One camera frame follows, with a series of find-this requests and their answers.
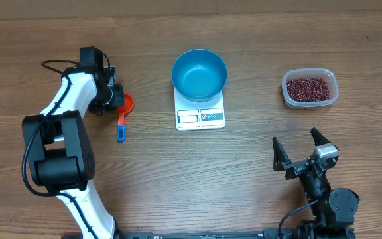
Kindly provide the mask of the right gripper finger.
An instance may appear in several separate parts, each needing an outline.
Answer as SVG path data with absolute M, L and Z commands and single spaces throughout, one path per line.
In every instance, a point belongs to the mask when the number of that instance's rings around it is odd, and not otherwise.
M 273 169 L 275 171 L 284 171 L 285 166 L 291 164 L 291 160 L 277 137 L 272 138 L 272 142 L 274 151 Z
M 310 130 L 310 134 L 316 147 L 330 143 L 315 127 Z

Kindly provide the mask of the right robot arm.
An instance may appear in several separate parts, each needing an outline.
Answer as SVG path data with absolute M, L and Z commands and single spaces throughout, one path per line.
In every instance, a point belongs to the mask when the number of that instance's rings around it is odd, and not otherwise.
M 273 169 L 284 171 L 285 179 L 299 179 L 308 203 L 283 216 L 276 229 L 265 229 L 275 238 L 355 238 L 354 229 L 360 197 L 351 189 L 333 189 L 326 177 L 326 171 L 336 166 L 339 148 L 326 139 L 315 127 L 310 130 L 314 140 L 313 153 L 304 161 L 292 162 L 280 141 L 274 137 Z M 309 208 L 313 220 L 303 220 L 296 228 L 285 228 L 284 222 L 290 216 Z

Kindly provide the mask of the orange measuring scoop blue handle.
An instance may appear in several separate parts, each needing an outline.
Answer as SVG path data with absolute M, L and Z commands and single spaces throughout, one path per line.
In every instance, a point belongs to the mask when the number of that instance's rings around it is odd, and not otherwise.
M 134 107 L 134 101 L 130 94 L 124 93 L 124 105 L 117 108 L 118 121 L 117 121 L 117 142 L 123 143 L 125 141 L 125 116 L 128 115 Z

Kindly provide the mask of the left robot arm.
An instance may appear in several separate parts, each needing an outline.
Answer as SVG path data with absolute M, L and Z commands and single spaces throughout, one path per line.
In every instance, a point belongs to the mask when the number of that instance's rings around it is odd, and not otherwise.
M 95 188 L 96 160 L 83 123 L 86 112 L 103 115 L 122 106 L 123 87 L 98 48 L 81 48 L 79 61 L 70 64 L 60 72 L 61 87 L 51 103 L 22 121 L 23 183 L 34 195 L 61 200 L 80 238 L 123 238 Z

